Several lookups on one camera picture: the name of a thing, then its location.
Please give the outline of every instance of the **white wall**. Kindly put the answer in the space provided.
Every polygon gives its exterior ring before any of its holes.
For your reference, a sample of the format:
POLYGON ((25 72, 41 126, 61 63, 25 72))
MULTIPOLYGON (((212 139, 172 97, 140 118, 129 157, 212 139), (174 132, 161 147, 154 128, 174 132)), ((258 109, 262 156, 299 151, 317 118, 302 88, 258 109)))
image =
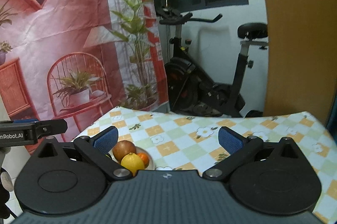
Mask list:
MULTIPOLYGON (((267 22, 265 0, 249 0, 249 5, 229 6, 193 11, 194 17, 213 19, 222 13, 217 23, 206 24, 188 22, 183 25, 182 39, 192 39, 191 55, 199 62, 214 81, 232 83, 235 73, 240 39, 237 29, 250 22, 267 22)), ((162 52, 167 48, 166 26, 159 28, 162 52)), ((249 59, 254 60, 254 67, 247 69, 243 80, 241 95, 246 101, 241 114, 249 110, 263 110, 267 85, 268 50, 251 47, 249 59)))

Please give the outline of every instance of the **fruit bowl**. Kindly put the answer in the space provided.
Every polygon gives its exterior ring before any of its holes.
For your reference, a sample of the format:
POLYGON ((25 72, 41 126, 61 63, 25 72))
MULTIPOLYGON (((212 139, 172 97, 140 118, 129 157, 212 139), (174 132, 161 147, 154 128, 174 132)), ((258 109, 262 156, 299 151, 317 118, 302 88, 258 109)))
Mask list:
MULTIPOLYGON (((152 157, 150 156, 150 154, 148 152, 146 152, 146 150, 136 146, 136 151, 137 153, 145 153, 148 157, 149 157, 149 166, 147 166, 147 168, 145 168, 146 170, 154 170, 156 167, 154 166, 154 161, 152 159, 152 157)), ((112 150, 109 152, 112 160, 118 162, 115 157, 114 154, 112 153, 112 150)))

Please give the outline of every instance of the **red chair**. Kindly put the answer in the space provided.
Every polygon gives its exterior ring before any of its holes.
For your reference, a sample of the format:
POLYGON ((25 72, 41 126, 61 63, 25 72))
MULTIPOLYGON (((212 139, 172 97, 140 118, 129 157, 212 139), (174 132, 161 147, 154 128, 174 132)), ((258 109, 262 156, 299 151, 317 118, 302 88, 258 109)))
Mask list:
POLYGON ((77 115, 84 113, 91 109, 97 109, 97 111, 102 116, 102 104, 109 102, 113 108, 111 102, 111 94, 108 92, 107 87, 107 75, 102 66, 102 63, 95 56, 84 53, 84 52, 74 52, 68 55, 63 56, 58 59, 50 68, 47 76, 47 86, 50 102, 53 108, 54 119, 66 119, 68 117, 73 117, 76 123, 77 128, 81 132, 85 128, 81 128, 77 115), (98 97, 91 97, 89 102, 82 105, 72 106, 70 105, 70 100, 68 96, 62 98, 59 93, 56 93, 63 85, 61 84, 61 78, 68 77, 69 71, 86 71, 95 77, 100 77, 100 80, 92 83, 90 85, 91 95, 96 90, 101 90, 98 97))

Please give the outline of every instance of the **tangerine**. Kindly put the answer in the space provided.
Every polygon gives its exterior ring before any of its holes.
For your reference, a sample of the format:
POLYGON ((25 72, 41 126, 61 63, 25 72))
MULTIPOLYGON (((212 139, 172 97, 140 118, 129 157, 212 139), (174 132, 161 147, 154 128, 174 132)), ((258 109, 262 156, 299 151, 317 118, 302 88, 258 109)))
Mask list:
POLYGON ((145 168, 149 166, 150 159, 146 153, 137 153, 137 155, 143 160, 145 168))

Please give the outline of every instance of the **exercise bike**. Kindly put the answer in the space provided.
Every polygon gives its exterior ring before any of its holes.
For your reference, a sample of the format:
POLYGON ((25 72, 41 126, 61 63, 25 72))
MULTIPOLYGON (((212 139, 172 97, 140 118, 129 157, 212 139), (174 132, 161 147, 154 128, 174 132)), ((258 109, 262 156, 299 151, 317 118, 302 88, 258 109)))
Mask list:
MULTIPOLYGON (((161 17, 160 24, 175 25, 175 37, 170 39, 173 44, 173 57, 165 65, 168 85, 168 98, 171 111, 184 115, 242 117, 240 111, 245 101, 240 95, 246 67, 252 68, 253 61, 248 61, 248 50, 251 45, 267 49, 268 42, 255 39, 266 38, 267 25, 265 23, 247 23, 238 28, 238 37, 242 39, 241 51, 238 56, 233 84, 216 83, 188 54, 191 40, 181 44, 182 25, 188 21, 215 23, 222 18, 222 14, 213 20, 192 18, 192 13, 182 16, 176 9, 166 7, 157 10, 161 17)), ((262 116, 262 112, 251 110, 246 117, 262 116)))

